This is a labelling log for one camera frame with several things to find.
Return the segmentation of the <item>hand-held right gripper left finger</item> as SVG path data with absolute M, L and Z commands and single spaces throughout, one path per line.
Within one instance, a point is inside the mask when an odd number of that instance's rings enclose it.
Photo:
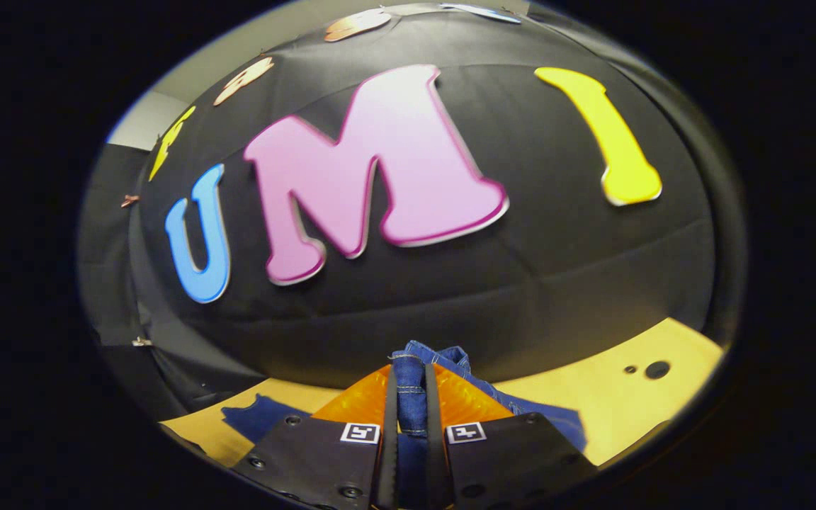
M 279 414 L 233 467 L 303 509 L 395 509 L 397 382 L 385 365 L 314 414 Z

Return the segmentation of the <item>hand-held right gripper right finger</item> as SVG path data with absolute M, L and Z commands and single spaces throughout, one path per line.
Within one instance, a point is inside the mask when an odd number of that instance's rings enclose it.
M 555 509 L 592 484 L 596 466 L 543 414 L 445 425 L 450 376 L 426 365 L 430 509 Z

